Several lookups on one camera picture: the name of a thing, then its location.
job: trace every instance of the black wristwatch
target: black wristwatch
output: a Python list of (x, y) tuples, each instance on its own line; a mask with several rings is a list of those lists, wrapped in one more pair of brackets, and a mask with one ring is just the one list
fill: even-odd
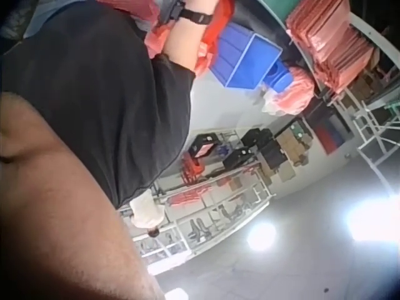
[(178, 20), (179, 18), (185, 18), (196, 24), (208, 25), (213, 19), (213, 15), (203, 14), (201, 12), (186, 9), (185, 2), (181, 0), (177, 0), (172, 6), (165, 9), (164, 11), (165, 14), (163, 14), (163, 16), (160, 16), (160, 24), (166, 24), (169, 20)]

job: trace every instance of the black t-shirt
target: black t-shirt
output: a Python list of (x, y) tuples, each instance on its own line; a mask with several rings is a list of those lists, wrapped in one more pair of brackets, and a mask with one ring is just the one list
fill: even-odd
[(177, 158), (189, 131), (194, 73), (150, 60), (138, 34), (124, 13), (79, 2), (2, 59), (2, 91), (37, 109), (116, 208)]

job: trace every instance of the person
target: person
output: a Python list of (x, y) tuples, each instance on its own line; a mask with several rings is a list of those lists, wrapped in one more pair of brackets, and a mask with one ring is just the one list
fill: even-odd
[(149, 237), (156, 238), (160, 234), (158, 226), (164, 220), (165, 206), (154, 202), (150, 189), (131, 200), (129, 206), (133, 212), (132, 224), (137, 228), (147, 229)]
[(9, 297), (164, 299), (115, 209), (141, 195), (185, 143), (193, 69), (217, 1), (187, 0), (152, 60), (134, 21), (96, 1), (62, 8), (2, 57)]

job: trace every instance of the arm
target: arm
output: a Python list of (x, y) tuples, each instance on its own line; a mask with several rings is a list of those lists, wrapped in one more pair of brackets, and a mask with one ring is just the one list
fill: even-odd
[(23, 283), (29, 298), (164, 299), (106, 195), (44, 119), (10, 94), (0, 113), (1, 268), (13, 293)]
[[(217, 3), (218, 0), (187, 0), (186, 8), (198, 13), (213, 14)], [(167, 54), (170, 61), (193, 71), (206, 28), (206, 25), (179, 18), (169, 33), (163, 53)]]

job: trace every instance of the hand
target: hand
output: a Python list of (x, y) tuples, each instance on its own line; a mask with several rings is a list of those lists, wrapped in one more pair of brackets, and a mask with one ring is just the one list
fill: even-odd
[(186, 0), (186, 8), (198, 13), (213, 14), (219, 0)]

